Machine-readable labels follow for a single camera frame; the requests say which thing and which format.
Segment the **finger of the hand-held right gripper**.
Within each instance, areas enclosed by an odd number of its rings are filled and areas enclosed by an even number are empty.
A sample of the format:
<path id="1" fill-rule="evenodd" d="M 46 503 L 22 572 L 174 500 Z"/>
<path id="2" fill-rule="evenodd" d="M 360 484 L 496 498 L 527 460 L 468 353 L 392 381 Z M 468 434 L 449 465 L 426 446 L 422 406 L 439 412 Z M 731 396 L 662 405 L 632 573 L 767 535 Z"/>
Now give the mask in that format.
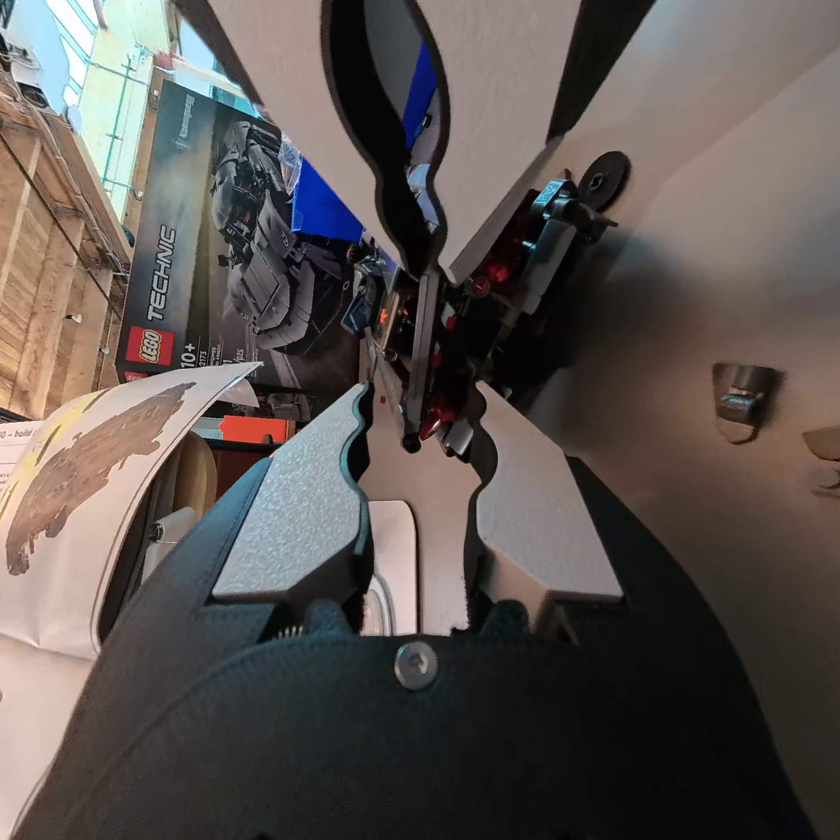
<path id="1" fill-rule="evenodd" d="M 457 286 L 561 141 L 551 124 L 581 2 L 406 5 L 445 100 L 430 186 L 441 218 L 437 263 Z"/>
<path id="2" fill-rule="evenodd" d="M 412 276 L 432 235 L 406 179 L 402 120 L 378 73 L 364 2 L 209 2 L 236 73 Z"/>

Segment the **dark lego set box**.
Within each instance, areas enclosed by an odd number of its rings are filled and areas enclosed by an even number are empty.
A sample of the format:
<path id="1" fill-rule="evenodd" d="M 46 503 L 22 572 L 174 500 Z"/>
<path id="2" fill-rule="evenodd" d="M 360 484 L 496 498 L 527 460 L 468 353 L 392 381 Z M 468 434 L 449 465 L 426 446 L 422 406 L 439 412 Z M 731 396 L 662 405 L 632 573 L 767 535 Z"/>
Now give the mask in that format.
<path id="1" fill-rule="evenodd" d="M 248 375 L 281 416 L 309 420 L 358 380 L 360 342 L 341 325 L 353 242 L 295 233 L 279 128 L 162 84 L 116 369 L 260 362 Z"/>

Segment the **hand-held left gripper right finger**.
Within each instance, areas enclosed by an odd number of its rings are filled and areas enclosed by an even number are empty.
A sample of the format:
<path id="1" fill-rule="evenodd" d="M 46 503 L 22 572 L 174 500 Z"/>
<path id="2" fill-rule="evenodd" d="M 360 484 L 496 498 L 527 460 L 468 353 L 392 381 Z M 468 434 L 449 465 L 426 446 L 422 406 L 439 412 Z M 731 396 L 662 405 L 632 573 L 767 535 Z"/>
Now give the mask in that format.
<path id="1" fill-rule="evenodd" d="M 546 632 L 560 602 L 619 603 L 624 592 L 563 450 L 487 383 L 469 396 L 468 601 L 518 602 Z"/>

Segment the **grey lego car model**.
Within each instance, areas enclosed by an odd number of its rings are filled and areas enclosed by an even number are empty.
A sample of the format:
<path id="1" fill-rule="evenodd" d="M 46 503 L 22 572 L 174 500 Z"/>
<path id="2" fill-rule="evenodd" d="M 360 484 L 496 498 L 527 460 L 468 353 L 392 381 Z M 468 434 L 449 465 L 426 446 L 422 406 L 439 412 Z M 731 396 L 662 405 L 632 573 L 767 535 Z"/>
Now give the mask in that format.
<path id="1" fill-rule="evenodd" d="M 547 329 L 563 286 L 585 249 L 617 226 L 583 204 L 579 182 L 565 169 L 541 191 L 530 190 L 465 281 L 440 283 L 421 444 L 437 437 L 448 455 L 465 459 L 471 432 L 457 440 L 454 431 L 466 420 L 474 384 L 486 382 L 517 401 L 560 367 L 563 342 Z M 367 344 L 402 444 L 419 282 L 387 271 L 373 247 L 353 268 L 353 297 L 341 324 Z"/>

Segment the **small grey lego piece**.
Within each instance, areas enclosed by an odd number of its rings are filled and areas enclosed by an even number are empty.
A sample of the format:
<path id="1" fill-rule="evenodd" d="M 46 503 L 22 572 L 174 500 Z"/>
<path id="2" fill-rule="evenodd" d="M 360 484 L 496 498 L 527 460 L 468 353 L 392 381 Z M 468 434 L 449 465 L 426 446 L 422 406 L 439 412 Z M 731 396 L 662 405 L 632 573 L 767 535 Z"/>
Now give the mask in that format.
<path id="1" fill-rule="evenodd" d="M 774 367 L 714 363 L 711 382 L 719 435 L 733 446 L 754 441 L 775 412 L 784 378 Z"/>

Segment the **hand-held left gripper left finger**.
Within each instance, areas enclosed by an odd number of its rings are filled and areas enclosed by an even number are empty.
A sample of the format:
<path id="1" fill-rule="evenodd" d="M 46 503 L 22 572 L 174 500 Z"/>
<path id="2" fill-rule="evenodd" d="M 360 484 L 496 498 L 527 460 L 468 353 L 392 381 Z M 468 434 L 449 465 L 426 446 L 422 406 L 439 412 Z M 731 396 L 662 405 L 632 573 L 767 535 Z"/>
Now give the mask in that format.
<path id="1" fill-rule="evenodd" d="M 367 434 L 374 387 L 353 385 L 269 458 L 210 593 L 231 618 L 302 625 L 329 601 L 361 628 L 374 571 Z"/>

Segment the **small dark grey lego plate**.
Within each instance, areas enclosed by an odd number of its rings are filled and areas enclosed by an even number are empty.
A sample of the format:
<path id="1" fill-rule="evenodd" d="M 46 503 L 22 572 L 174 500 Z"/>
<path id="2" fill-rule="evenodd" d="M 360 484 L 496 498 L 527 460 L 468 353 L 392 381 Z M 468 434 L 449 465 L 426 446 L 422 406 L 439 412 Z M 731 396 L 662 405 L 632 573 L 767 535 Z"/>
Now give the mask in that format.
<path id="1" fill-rule="evenodd" d="M 819 427 L 802 434 L 805 447 L 814 458 L 808 476 L 809 487 L 817 494 L 839 494 L 839 425 Z"/>

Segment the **dark round lego disc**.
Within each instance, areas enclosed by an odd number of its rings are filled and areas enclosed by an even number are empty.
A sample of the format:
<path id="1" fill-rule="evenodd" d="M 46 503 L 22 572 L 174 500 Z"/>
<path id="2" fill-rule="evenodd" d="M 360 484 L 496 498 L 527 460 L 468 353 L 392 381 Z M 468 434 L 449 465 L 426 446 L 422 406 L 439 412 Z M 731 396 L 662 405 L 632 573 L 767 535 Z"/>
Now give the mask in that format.
<path id="1" fill-rule="evenodd" d="M 601 154 L 587 168 L 577 185 L 577 192 L 583 204 L 598 213 L 605 213 L 623 193 L 629 175 L 631 162 L 619 150 Z"/>

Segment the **white desk stand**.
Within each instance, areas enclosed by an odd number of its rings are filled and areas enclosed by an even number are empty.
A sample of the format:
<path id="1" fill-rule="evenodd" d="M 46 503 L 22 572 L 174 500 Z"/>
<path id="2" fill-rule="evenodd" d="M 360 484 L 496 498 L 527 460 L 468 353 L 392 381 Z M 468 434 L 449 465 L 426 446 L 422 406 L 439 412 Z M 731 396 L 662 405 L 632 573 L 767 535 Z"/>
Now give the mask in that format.
<path id="1" fill-rule="evenodd" d="M 374 573 L 364 595 L 363 636 L 405 636 L 418 630 L 417 530 L 403 500 L 369 503 Z"/>

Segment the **clear plastic bag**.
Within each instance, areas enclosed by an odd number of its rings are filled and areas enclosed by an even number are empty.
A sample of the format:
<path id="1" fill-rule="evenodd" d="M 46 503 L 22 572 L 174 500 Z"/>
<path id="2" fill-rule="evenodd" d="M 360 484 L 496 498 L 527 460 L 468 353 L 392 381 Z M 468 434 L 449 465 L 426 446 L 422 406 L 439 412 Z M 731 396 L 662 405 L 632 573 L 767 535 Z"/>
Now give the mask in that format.
<path id="1" fill-rule="evenodd" d="M 282 189 L 293 196 L 301 177 L 302 157 L 298 148 L 287 137 L 283 137 L 278 152 Z"/>

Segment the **blue plastic bin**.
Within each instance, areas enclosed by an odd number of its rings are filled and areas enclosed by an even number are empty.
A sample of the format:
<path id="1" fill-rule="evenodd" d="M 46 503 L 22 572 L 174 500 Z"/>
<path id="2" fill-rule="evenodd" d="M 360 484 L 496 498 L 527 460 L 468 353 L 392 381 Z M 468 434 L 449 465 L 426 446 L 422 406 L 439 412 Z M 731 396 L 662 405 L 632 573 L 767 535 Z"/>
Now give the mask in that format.
<path id="1" fill-rule="evenodd" d="M 406 147 L 410 151 L 414 151 L 422 130 L 432 122 L 430 109 L 437 87 L 432 59 L 427 46 L 423 45 L 419 50 L 402 116 Z M 362 223 L 303 157 L 291 206 L 291 229 L 295 233 L 355 243 L 362 237 Z"/>

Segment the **lego instruction booklet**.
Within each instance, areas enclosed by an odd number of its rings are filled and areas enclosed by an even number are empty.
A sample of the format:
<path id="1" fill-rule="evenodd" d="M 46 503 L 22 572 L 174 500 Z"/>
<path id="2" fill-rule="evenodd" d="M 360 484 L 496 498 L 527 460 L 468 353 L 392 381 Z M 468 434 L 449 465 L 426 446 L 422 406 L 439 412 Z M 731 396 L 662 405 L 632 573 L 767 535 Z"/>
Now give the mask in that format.
<path id="1" fill-rule="evenodd" d="M 2 635 L 94 659 L 133 516 L 196 420 L 260 362 L 154 374 L 80 396 L 30 439 L 2 492 Z"/>

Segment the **orange plastic part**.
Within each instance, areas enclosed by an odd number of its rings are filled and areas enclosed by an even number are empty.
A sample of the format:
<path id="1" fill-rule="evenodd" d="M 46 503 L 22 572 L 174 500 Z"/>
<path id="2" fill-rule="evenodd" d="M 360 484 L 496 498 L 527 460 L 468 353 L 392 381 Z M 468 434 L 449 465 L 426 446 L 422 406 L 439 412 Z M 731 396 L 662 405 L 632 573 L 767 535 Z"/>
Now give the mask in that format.
<path id="1" fill-rule="evenodd" d="M 220 421 L 222 439 L 229 443 L 282 445 L 297 431 L 297 422 L 262 416 L 226 415 Z"/>

